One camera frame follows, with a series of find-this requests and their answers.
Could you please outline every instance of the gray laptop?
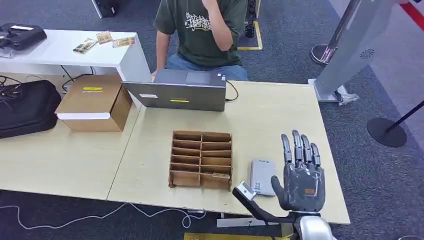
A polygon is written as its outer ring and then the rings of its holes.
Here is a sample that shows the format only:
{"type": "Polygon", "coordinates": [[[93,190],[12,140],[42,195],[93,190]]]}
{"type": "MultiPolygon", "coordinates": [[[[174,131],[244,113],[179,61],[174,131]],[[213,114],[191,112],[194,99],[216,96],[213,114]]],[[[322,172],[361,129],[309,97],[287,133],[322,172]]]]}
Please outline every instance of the gray laptop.
{"type": "Polygon", "coordinates": [[[123,82],[150,108],[222,112],[225,109],[226,79],[218,72],[161,69],[153,82],[123,82]]]}

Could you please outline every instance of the cardboard compartment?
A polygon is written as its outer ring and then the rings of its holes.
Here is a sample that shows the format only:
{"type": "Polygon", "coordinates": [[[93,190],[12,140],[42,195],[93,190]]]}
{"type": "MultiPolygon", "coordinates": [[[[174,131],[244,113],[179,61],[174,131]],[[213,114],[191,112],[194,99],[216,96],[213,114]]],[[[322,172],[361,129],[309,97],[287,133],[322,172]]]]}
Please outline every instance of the cardboard compartment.
{"type": "Polygon", "coordinates": [[[190,148],[173,147],[172,155],[200,157],[200,150],[190,148]]]}
{"type": "Polygon", "coordinates": [[[173,163],[173,162],[171,162],[171,165],[170,165],[171,171],[183,171],[183,172],[198,173],[199,169],[200,169],[199,165],[186,164],[186,163],[173,163]]]}
{"type": "Polygon", "coordinates": [[[231,150],[202,151],[201,156],[202,157],[209,157],[209,158],[231,158],[232,157],[232,151],[231,150]]]}
{"type": "Polygon", "coordinates": [[[202,133],[200,131],[174,131],[173,138],[175,140],[201,141],[202,133]]]}
{"type": "Polygon", "coordinates": [[[199,165],[200,164],[200,157],[198,157],[198,156],[171,155],[171,163],[199,165]]]}
{"type": "Polygon", "coordinates": [[[169,171],[169,186],[191,186],[198,187],[200,185],[200,174],[187,171],[169,171]]]}
{"type": "Polygon", "coordinates": [[[200,172],[203,174],[226,174],[231,175],[231,166],[218,166],[218,165],[201,165],[200,172]]]}
{"type": "Polygon", "coordinates": [[[202,174],[200,175],[200,185],[208,189],[230,189],[230,176],[202,174]]]}
{"type": "Polygon", "coordinates": [[[221,132],[204,132],[202,134],[202,142],[231,142],[231,134],[221,132]]]}
{"type": "Polygon", "coordinates": [[[225,157],[202,157],[200,163],[202,165],[231,166],[232,159],[225,157]]]}
{"type": "Polygon", "coordinates": [[[220,151],[220,150],[231,150],[231,142],[202,142],[202,151],[220,151]]]}
{"type": "Polygon", "coordinates": [[[175,148],[182,148],[182,149],[201,149],[201,142],[200,141],[190,141],[190,140],[172,140],[172,146],[175,148]]]}
{"type": "Polygon", "coordinates": [[[232,136],[222,132],[174,131],[169,187],[231,190],[232,136]]]}

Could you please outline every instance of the gray carpet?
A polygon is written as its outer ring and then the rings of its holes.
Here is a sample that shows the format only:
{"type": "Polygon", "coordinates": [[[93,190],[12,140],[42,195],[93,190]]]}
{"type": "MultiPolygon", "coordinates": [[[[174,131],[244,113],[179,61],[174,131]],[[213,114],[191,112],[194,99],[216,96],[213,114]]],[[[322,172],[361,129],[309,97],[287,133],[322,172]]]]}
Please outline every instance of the gray carpet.
{"type": "MultiPolygon", "coordinates": [[[[325,43],[338,23],[327,0],[262,0],[259,25],[263,50],[242,51],[243,65],[254,81],[306,83],[322,67],[308,52],[325,43]]],[[[40,25],[46,29],[137,32],[150,68],[155,68],[155,30],[152,21],[159,0],[130,0],[115,18],[98,19],[89,0],[0,0],[0,23],[40,25]]],[[[170,52],[176,50],[173,38],[170,52]]],[[[396,119],[399,113],[369,67],[346,87],[361,99],[346,106],[322,104],[322,117],[351,219],[334,225],[340,240],[395,240],[403,235],[424,237],[424,155],[412,137],[405,146],[379,145],[367,133],[373,117],[396,119]]],[[[3,191],[0,206],[22,207],[22,220],[33,226],[65,223],[88,214],[104,214],[119,203],[3,191]]],[[[144,206],[148,212],[156,208],[144,206]]],[[[277,227],[217,229],[217,214],[193,221],[186,232],[246,235],[278,234],[277,227]]],[[[147,219],[126,208],[105,220],[87,220],[59,230],[23,230],[15,210],[0,210],[0,238],[14,240],[182,239],[182,214],[165,213],[147,219]]]]}

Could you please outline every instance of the robotic finger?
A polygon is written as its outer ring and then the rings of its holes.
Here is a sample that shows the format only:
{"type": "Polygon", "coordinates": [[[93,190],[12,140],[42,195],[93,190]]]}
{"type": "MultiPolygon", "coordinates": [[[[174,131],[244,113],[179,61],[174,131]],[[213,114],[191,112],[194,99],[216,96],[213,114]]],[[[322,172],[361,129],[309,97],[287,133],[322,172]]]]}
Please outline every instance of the robotic finger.
{"type": "Polygon", "coordinates": [[[303,164],[303,146],[301,135],[297,130],[291,132],[294,139],[294,163],[296,168],[300,167],[303,164]]]}
{"type": "Polygon", "coordinates": [[[318,151],[317,145],[315,143],[311,143],[310,145],[312,149],[312,162],[315,164],[315,166],[320,167],[321,166],[321,156],[320,152],[318,151]]]}
{"type": "Polygon", "coordinates": [[[291,163],[292,162],[292,151],[290,150],[289,138],[287,137],[286,134],[281,134],[281,140],[282,140],[284,162],[291,163]]]}
{"type": "Polygon", "coordinates": [[[306,135],[302,134],[301,136],[302,143],[303,143],[303,160],[306,164],[307,168],[310,171],[313,171],[315,168],[315,165],[312,163],[312,150],[311,145],[309,143],[309,139],[306,135]]]}

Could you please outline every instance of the black device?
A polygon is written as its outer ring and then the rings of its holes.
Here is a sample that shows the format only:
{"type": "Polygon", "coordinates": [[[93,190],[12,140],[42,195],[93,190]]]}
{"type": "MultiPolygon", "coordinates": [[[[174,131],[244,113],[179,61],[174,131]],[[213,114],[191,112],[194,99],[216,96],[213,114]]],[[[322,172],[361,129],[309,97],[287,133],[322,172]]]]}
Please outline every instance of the black device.
{"type": "Polygon", "coordinates": [[[294,138],[294,159],[289,139],[281,135],[284,155],[284,186],[277,176],[269,181],[279,205],[289,211],[286,217],[277,217],[262,209],[255,201],[255,191],[244,181],[232,190],[232,194],[258,220],[270,223],[292,223],[294,234],[290,239],[333,240],[329,224],[321,218],[319,211],[325,202],[324,170],[318,147],[309,143],[305,135],[292,131],[294,138]]]}
{"type": "Polygon", "coordinates": [[[246,12],[247,25],[245,26],[245,36],[248,38],[253,38],[255,36],[253,22],[256,21],[256,17],[256,0],[248,0],[246,12]]]}
{"type": "Polygon", "coordinates": [[[58,120],[55,110],[61,102],[61,96],[51,82],[3,83],[0,81],[0,139],[55,127],[58,120]]]}
{"type": "Polygon", "coordinates": [[[226,78],[219,72],[161,69],[152,82],[123,82],[145,107],[222,112],[226,78]]]}
{"type": "Polygon", "coordinates": [[[114,17],[120,7],[116,0],[95,0],[95,3],[103,18],[114,17]]]}
{"type": "Polygon", "coordinates": [[[46,38],[46,32],[36,25],[6,23],[0,26],[0,49],[22,51],[46,38]]]}

